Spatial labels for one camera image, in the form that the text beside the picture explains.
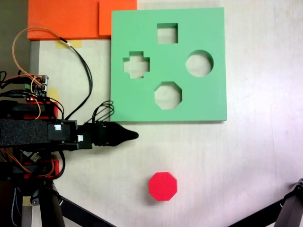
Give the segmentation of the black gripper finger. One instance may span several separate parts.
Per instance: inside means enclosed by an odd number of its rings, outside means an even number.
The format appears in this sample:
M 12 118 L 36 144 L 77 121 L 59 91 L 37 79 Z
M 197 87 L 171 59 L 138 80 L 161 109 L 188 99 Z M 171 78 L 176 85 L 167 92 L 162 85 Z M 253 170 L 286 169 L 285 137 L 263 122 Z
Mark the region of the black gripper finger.
M 115 147 L 119 144 L 129 141 L 129 140 L 135 140 L 139 137 L 139 135 L 123 135 L 123 136 L 117 136 L 110 139 L 110 146 Z
M 115 135 L 139 135 L 137 132 L 126 129 L 116 122 L 110 122 L 110 131 Z

